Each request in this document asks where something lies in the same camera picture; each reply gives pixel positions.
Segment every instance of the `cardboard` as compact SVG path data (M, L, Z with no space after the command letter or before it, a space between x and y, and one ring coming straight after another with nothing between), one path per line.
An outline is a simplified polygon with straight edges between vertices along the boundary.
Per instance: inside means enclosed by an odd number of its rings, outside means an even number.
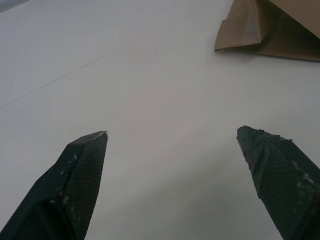
M214 50L320 62L320 0L234 0Z

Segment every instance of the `white surface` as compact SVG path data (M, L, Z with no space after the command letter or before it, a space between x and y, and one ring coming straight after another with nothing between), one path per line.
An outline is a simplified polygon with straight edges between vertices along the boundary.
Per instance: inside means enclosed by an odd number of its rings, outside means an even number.
M317 164L318 63L213 53L231 0L31 0L0 14L0 227L66 144L107 130L90 240L279 240L236 140Z

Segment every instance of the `white background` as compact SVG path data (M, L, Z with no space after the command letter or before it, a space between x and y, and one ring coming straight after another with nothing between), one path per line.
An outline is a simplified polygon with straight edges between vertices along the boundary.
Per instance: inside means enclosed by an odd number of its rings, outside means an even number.
M236 140L317 164L320 65L214 53L232 0L30 0L0 13L0 228L73 140L109 142L88 240L280 240Z

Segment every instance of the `brown cardboard box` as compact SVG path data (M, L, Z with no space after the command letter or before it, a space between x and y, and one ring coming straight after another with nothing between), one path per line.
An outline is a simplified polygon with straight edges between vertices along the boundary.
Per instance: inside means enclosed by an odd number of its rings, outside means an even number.
M320 62L320 0L234 0L214 50Z

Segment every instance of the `white table surface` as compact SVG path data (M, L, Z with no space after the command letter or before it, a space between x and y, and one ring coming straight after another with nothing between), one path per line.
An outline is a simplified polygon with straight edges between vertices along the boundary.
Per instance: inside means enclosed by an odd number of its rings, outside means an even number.
M280 240L236 140L317 164L320 65L214 53L232 0L31 0L0 13L0 227L64 147L107 130L88 240Z

